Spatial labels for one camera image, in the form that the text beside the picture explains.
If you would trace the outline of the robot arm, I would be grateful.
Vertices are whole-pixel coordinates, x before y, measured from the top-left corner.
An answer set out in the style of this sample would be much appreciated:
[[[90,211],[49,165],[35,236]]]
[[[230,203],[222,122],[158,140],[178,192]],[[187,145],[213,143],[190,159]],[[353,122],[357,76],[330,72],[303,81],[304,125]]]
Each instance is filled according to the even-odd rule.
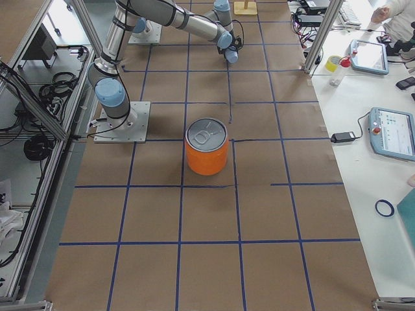
[[[190,12],[174,1],[117,1],[106,43],[88,70],[88,80],[106,113],[110,132],[126,131],[137,120],[118,66],[140,21],[174,27],[213,42],[230,63],[238,60],[238,51],[243,46],[241,38],[233,32],[228,1],[215,1],[213,9],[204,15]]]
[[[151,22],[143,17],[140,17],[132,31],[132,35],[139,38],[144,36],[149,36],[153,31]]]

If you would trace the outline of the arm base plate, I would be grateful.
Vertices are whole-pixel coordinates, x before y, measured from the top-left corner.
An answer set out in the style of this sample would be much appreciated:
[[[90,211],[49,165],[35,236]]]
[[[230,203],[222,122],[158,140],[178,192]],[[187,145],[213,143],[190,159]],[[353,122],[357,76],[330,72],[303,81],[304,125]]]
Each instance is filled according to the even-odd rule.
[[[145,143],[150,115],[150,102],[131,102],[130,115],[120,127],[123,120],[107,118],[104,109],[101,109],[100,118],[105,118],[97,125],[98,134],[94,135],[95,143]]]
[[[154,23],[152,21],[151,25],[153,28],[153,31],[150,33],[149,36],[144,36],[144,37],[135,37],[131,34],[131,37],[129,39],[129,44],[135,44],[135,45],[148,45],[148,44],[158,44],[160,42],[160,38],[161,38],[161,28],[162,26]]]

